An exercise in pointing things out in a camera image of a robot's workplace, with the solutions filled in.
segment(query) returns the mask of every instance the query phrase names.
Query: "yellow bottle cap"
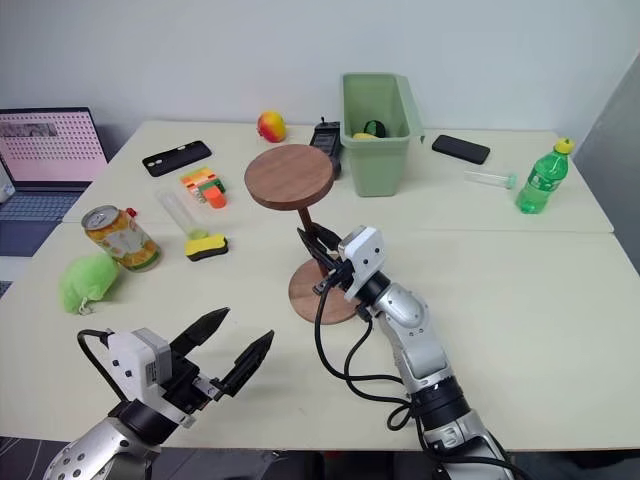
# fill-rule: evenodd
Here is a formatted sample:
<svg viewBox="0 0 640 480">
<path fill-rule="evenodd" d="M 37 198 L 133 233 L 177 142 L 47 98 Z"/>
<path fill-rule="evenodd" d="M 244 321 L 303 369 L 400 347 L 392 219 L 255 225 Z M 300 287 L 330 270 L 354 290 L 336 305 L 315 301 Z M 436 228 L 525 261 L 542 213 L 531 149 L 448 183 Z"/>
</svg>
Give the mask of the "yellow bottle cap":
<svg viewBox="0 0 640 480">
<path fill-rule="evenodd" d="M 573 140 L 564 137 L 556 142 L 556 145 L 553 147 L 553 149 L 558 153 L 564 153 L 565 155 L 568 155 L 569 153 L 573 152 L 573 148 L 575 146 L 576 144 L 573 143 Z"/>
</svg>

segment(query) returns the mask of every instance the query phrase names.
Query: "phone case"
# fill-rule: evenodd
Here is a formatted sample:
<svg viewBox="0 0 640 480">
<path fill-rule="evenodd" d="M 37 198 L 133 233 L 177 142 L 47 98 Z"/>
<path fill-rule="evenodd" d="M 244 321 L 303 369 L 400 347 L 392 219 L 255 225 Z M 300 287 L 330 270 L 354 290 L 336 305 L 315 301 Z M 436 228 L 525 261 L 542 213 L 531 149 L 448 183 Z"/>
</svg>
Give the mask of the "phone case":
<svg viewBox="0 0 640 480">
<path fill-rule="evenodd" d="M 436 141 L 431 145 L 431 149 L 434 152 L 444 153 L 476 165 L 482 165 L 491 151 L 489 147 L 484 145 L 467 142 L 448 135 L 440 135 L 436 138 Z"/>
<path fill-rule="evenodd" d="M 173 150 L 156 153 L 142 160 L 142 164 L 152 177 L 159 177 L 209 156 L 209 147 L 201 140 L 196 140 Z"/>
</svg>

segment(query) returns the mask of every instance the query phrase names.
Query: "bottle label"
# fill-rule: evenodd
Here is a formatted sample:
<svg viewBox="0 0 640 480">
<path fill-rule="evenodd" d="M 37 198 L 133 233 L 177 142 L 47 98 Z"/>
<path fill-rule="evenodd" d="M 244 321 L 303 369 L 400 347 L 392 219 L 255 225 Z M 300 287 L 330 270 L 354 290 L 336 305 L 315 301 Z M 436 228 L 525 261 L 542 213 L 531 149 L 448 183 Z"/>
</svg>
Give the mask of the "bottle label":
<svg viewBox="0 0 640 480">
<path fill-rule="evenodd" d="M 548 180 L 533 169 L 531 175 L 529 175 L 528 182 L 532 187 L 542 192 L 553 192 L 558 188 L 562 180 Z"/>
</svg>

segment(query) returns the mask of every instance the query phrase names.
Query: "green bin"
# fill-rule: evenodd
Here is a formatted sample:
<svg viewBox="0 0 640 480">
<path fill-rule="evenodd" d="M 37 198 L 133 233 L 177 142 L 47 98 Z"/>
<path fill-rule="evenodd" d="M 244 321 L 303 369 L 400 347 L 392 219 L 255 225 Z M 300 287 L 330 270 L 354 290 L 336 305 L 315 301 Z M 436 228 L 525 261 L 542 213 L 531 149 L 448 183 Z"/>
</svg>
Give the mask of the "green bin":
<svg viewBox="0 0 640 480">
<path fill-rule="evenodd" d="M 424 134 L 406 77 L 391 73 L 342 76 L 343 119 L 340 142 L 361 197 L 394 195 L 407 163 L 411 137 Z M 369 120 L 381 121 L 386 138 L 354 140 Z"/>
</svg>

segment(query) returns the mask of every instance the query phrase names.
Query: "laptop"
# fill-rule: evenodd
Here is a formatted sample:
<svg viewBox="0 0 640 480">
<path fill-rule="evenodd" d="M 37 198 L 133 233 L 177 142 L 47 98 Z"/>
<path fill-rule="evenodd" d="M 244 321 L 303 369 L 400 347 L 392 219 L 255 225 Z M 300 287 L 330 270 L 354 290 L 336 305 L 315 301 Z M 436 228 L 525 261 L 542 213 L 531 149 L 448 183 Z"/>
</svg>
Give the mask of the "laptop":
<svg viewBox="0 0 640 480">
<path fill-rule="evenodd" d="M 0 110 L 0 161 L 15 189 L 0 204 L 0 256 L 32 256 L 107 166 L 85 107 Z"/>
</svg>

